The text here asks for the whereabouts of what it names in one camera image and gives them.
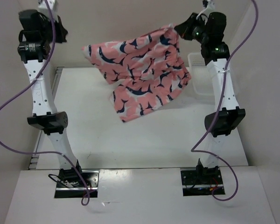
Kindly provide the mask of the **pink shark print shorts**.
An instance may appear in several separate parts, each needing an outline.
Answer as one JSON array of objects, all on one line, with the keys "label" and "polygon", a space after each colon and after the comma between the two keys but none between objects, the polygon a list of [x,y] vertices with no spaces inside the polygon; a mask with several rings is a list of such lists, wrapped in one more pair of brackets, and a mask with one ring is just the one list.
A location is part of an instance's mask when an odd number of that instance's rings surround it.
[{"label": "pink shark print shorts", "polygon": [[124,123],[170,103],[191,79],[173,24],[135,39],[86,45],[82,51],[108,84],[119,82],[110,101]]}]

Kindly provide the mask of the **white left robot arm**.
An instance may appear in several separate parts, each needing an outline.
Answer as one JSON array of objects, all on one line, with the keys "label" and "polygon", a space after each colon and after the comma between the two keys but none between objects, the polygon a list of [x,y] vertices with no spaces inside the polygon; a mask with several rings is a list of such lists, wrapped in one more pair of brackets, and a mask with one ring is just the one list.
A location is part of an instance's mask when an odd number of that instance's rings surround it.
[{"label": "white left robot arm", "polygon": [[68,31],[59,16],[50,20],[35,9],[19,12],[19,20],[23,29],[19,33],[18,53],[32,84],[33,111],[27,118],[28,124],[43,131],[59,155],[59,183],[65,187],[82,186],[84,175],[66,133],[68,116],[55,106],[49,74],[49,54],[53,51],[50,44],[54,40],[66,42]]}]

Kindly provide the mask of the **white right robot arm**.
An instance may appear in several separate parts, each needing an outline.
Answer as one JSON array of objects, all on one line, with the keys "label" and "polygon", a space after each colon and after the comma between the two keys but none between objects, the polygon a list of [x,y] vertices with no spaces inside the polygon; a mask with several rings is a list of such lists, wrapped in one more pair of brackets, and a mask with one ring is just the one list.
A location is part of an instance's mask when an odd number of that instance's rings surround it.
[{"label": "white right robot arm", "polygon": [[192,13],[183,23],[175,26],[175,31],[184,40],[196,40],[201,45],[201,55],[207,75],[214,91],[215,112],[206,115],[204,126],[206,148],[192,148],[192,152],[203,153],[195,170],[182,172],[182,183],[193,188],[200,184],[214,184],[219,175],[219,163],[226,166],[244,165],[243,145],[237,126],[245,117],[234,91],[231,79],[231,53],[223,41],[227,25],[225,14],[212,12],[208,16]]}]

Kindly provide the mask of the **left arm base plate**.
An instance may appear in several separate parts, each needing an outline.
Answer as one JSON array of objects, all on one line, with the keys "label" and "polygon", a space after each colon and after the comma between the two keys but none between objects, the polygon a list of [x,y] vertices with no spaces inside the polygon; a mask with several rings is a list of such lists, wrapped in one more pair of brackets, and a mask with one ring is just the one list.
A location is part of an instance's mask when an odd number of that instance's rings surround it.
[{"label": "left arm base plate", "polygon": [[[75,180],[68,181],[61,175],[49,174],[48,177],[56,183],[55,195],[56,199],[64,198],[80,198],[87,197],[86,188],[78,177]],[[86,170],[82,173],[87,187],[90,191],[90,198],[98,197],[98,170]]]}]

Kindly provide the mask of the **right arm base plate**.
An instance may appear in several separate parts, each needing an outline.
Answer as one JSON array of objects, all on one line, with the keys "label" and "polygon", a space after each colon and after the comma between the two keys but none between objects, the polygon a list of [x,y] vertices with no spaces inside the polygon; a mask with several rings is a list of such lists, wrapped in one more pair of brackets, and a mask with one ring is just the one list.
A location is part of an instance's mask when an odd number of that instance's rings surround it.
[{"label": "right arm base plate", "polygon": [[181,169],[181,182],[183,196],[211,196],[225,195],[221,172],[217,175],[198,176],[194,169]]}]

